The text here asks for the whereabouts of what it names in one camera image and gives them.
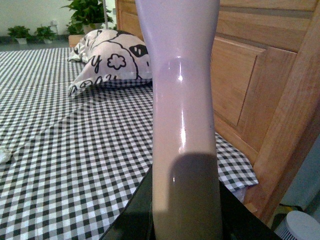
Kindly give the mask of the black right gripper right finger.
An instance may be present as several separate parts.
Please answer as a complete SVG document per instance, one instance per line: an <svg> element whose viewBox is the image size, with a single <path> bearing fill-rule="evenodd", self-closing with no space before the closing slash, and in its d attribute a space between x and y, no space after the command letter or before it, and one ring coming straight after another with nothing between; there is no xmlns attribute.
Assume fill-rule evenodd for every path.
<svg viewBox="0 0 320 240"><path fill-rule="evenodd" d="M279 240L260 219L251 213L222 183L219 183L224 240Z"/></svg>

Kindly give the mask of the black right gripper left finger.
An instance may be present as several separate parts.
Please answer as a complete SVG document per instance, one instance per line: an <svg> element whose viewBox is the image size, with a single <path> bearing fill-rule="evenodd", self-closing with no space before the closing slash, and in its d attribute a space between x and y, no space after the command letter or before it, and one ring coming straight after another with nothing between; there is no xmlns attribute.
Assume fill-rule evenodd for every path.
<svg viewBox="0 0 320 240"><path fill-rule="evenodd" d="M150 168L116 220L102 235L103 240L153 240L152 173Z"/></svg>

